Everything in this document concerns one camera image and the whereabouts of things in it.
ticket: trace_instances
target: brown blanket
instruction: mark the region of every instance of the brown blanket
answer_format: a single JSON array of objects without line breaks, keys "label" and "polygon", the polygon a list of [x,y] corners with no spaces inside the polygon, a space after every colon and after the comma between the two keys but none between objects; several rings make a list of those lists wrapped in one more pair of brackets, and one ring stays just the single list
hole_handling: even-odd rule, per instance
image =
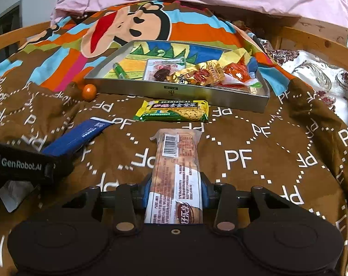
[{"label": "brown blanket", "polygon": [[[41,48],[16,54],[12,62],[25,64],[0,83],[0,94],[8,94],[0,102],[0,142],[34,150],[92,116],[115,118],[116,124],[84,148],[73,173],[55,187],[36,189],[13,213],[0,206],[0,276],[14,270],[6,243],[16,224],[87,186],[106,191],[140,182],[152,171],[157,145],[149,137],[160,128],[203,132],[200,170],[212,182],[245,191],[264,186],[335,224],[345,240],[339,269],[348,275],[348,128],[302,81],[292,79],[280,97],[272,93],[263,114],[211,106],[208,124],[136,122],[141,97],[99,94],[88,103],[73,82],[61,93],[46,85],[25,86],[45,55],[56,51]],[[239,218],[241,226],[248,224],[247,215]]]}]

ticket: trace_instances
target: gold candy wrapper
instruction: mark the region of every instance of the gold candy wrapper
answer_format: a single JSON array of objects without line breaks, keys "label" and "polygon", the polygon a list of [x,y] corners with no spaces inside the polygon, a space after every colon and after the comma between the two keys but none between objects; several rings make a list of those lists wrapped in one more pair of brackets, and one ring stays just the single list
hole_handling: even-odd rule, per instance
[{"label": "gold candy wrapper", "polygon": [[166,79],[171,83],[206,86],[224,80],[225,75],[219,62],[210,60],[182,69]]},{"label": "gold candy wrapper", "polygon": [[208,103],[197,101],[144,101],[134,116],[135,120],[148,121],[208,121]]}]

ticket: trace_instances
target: white tag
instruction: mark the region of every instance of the white tag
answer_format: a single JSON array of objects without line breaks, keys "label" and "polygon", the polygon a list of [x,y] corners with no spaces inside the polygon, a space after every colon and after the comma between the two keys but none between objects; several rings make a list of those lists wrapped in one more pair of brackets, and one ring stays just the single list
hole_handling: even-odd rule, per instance
[{"label": "white tag", "polygon": [[165,134],[163,157],[178,157],[178,136]]},{"label": "white tag", "polygon": [[29,181],[7,181],[0,188],[0,198],[7,211],[11,213],[33,190],[34,187]]}]

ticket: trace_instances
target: bed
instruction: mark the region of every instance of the bed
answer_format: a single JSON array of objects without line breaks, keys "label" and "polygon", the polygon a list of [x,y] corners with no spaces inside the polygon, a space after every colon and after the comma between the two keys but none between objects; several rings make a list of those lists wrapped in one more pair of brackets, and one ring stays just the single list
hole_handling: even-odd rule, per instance
[{"label": "bed", "polygon": [[[0,142],[41,151],[92,116],[115,120],[83,148],[70,176],[52,188],[37,187],[13,213],[0,205],[0,275],[15,269],[6,247],[12,227],[90,185],[107,191],[121,183],[140,182],[155,160],[156,143],[149,137],[160,128],[202,131],[199,163],[212,182],[231,183],[245,191],[262,185],[335,224],[345,240],[338,269],[348,275],[348,127],[311,87],[280,68],[244,31],[219,20],[209,8],[145,1],[109,7],[86,19],[69,16],[48,29],[45,22],[0,36],[0,49],[17,42],[20,46],[18,53],[0,63]],[[118,40],[104,38],[112,26],[112,13],[119,18],[135,13],[141,19],[143,14],[153,15],[152,22],[160,19],[161,29],[140,29],[148,34],[144,39],[246,47],[268,71],[269,83],[278,94],[271,93],[264,113],[211,105],[208,124],[134,121],[145,99],[139,96],[99,94],[90,103],[83,101],[83,77],[129,41],[129,28],[115,33]],[[170,25],[165,25],[164,15],[170,17]],[[195,16],[201,23],[193,21]],[[254,20],[264,22],[266,37],[275,48],[290,40],[303,49],[320,51],[348,70],[348,48],[333,40],[336,32],[329,32],[343,33],[344,28],[328,25],[323,37],[312,34],[316,33],[313,27],[306,32],[264,14],[256,16]],[[247,212],[239,215],[240,225],[247,225]]]}]

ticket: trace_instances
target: snack package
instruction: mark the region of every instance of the snack package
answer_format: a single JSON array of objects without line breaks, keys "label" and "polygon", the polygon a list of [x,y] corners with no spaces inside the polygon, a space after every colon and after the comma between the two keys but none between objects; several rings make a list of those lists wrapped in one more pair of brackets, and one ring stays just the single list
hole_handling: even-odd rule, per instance
[{"label": "snack package", "polygon": [[202,189],[197,144],[201,131],[160,129],[145,223],[202,223]]},{"label": "snack package", "polygon": [[255,73],[248,72],[247,66],[242,62],[230,63],[222,69],[225,75],[224,80],[221,81],[222,85],[239,84],[255,88],[262,87]]},{"label": "snack package", "polygon": [[143,80],[165,82],[166,77],[185,68],[185,58],[147,59]]},{"label": "snack package", "polygon": [[217,60],[198,63],[167,77],[171,83],[206,86],[224,80],[225,76]]},{"label": "snack package", "polygon": [[144,101],[133,119],[148,121],[208,121],[208,102],[198,101]]}]

